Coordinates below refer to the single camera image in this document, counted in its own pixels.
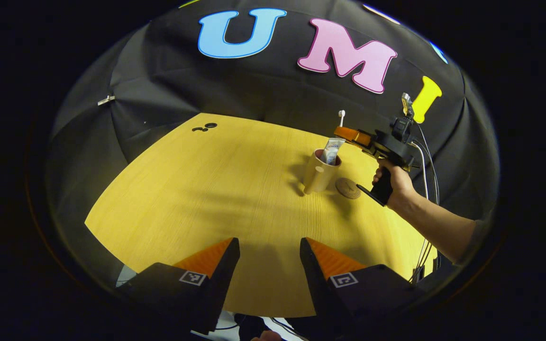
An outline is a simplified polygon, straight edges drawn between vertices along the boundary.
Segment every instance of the hand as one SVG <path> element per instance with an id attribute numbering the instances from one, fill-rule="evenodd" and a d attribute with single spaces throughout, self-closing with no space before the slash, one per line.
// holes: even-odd
<path id="1" fill-rule="evenodd" d="M 396 166 L 387 159 L 376 159 L 376 161 L 379 163 L 379 168 L 376 170 L 372 185 L 377 183 L 383 176 L 383 167 L 387 168 L 389 173 L 391 173 L 391 188 L 393 188 L 393 192 L 387 201 L 387 206 L 393 211 L 396 211 L 396 208 L 401 205 L 401 202 L 418 193 L 414 190 L 412 179 L 410 179 L 408 173 L 400 166 Z"/>
<path id="2" fill-rule="evenodd" d="M 282 341 L 282 337 L 272 330 L 266 330 L 260 337 L 254 337 L 251 341 Z"/>

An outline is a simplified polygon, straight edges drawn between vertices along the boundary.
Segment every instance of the toothpaste tube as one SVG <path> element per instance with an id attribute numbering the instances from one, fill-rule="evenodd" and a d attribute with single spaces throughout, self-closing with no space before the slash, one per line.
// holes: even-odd
<path id="1" fill-rule="evenodd" d="M 326 147 L 323 149 L 323 153 L 321 153 L 321 162 L 331 164 L 332 166 L 336 165 L 336 154 L 338 154 L 338 149 L 343 143 L 345 143 L 344 138 L 330 138 Z"/>

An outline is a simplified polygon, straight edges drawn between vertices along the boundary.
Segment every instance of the blue letter u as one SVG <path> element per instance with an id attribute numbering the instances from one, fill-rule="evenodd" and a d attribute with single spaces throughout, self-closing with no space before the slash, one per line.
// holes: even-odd
<path id="1" fill-rule="evenodd" d="M 225 41 L 229 21 L 239 15 L 238 11 L 223 11 L 201 18 L 199 51 L 212 58 L 241 58 L 264 50 L 273 36 L 277 18 L 284 17 L 283 9 L 252 9 L 250 15 L 256 17 L 254 29 L 249 40 L 240 44 Z"/>

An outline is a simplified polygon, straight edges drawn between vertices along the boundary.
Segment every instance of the metal clip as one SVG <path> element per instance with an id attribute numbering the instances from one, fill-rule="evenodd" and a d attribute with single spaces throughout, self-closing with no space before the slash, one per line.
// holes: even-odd
<path id="1" fill-rule="evenodd" d="M 98 101 L 98 106 L 101 106 L 102 104 L 115 101 L 115 95 L 107 95 L 106 99 L 103 99 L 102 101 Z"/>
<path id="2" fill-rule="evenodd" d="M 409 106 L 411 104 L 412 103 L 410 103 L 410 95 L 408 95 L 407 93 L 404 92 L 401 95 L 401 105 L 403 105 L 403 114 L 404 115 L 408 114 L 408 108 L 409 108 Z"/>

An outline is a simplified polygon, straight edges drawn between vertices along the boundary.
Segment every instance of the wood grain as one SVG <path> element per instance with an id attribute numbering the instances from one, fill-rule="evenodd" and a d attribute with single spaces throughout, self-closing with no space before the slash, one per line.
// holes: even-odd
<path id="1" fill-rule="evenodd" d="M 209 122 L 218 126 L 191 131 Z M 341 147 L 343 163 L 325 192 L 303 194 L 309 156 L 327 140 L 251 119 L 199 114 L 131 162 L 85 224 L 137 272 L 237 237 L 241 257 L 224 309 L 314 315 L 299 257 L 302 237 L 366 265 L 385 264 L 404 278 L 411 276 L 423 242 L 407 222 L 368 196 L 348 199 L 336 191 L 338 177 L 371 185 L 377 162 L 353 145 Z"/>

